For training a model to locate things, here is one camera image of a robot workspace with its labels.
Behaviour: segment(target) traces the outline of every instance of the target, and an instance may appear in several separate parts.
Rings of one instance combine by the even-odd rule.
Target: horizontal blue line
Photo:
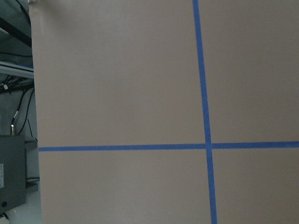
[[[243,142],[243,143],[214,143],[213,149],[230,148],[296,148],[299,141],[277,141],[277,142]]]
[[[117,150],[170,150],[170,149],[205,149],[205,144],[164,144],[164,145],[123,145],[123,146],[73,146],[41,147],[40,152],[49,151],[117,151]]]

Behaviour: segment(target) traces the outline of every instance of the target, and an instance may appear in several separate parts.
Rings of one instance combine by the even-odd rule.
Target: metal beam
[[[32,68],[6,62],[0,62],[0,73],[34,79]]]

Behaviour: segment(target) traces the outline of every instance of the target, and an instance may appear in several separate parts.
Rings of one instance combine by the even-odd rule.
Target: blue tape
[[[207,161],[207,175],[208,175],[209,195],[210,195],[211,222],[212,224],[217,224],[212,140],[211,140],[209,106],[208,106],[207,90],[206,90],[206,73],[205,73],[201,28],[200,28],[198,0],[193,0],[193,13],[194,13],[195,34],[196,34],[196,44],[197,44],[197,54],[198,54],[198,65],[199,65],[199,79],[200,79],[200,87],[201,87],[201,100],[202,100],[205,139],[206,139],[206,161]]]
[[[205,149],[205,144],[41,147],[40,152]]]
[[[297,148],[299,141],[277,141],[277,142],[243,142],[243,143],[214,143],[213,149],[230,148]]]

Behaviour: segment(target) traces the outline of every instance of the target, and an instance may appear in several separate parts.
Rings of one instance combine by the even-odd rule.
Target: sticker
[[[3,163],[0,164],[0,188],[4,187],[4,167]]]

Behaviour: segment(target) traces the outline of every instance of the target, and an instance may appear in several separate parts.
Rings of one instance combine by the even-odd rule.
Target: electrical enclosure
[[[0,135],[0,214],[25,202],[24,137]]]

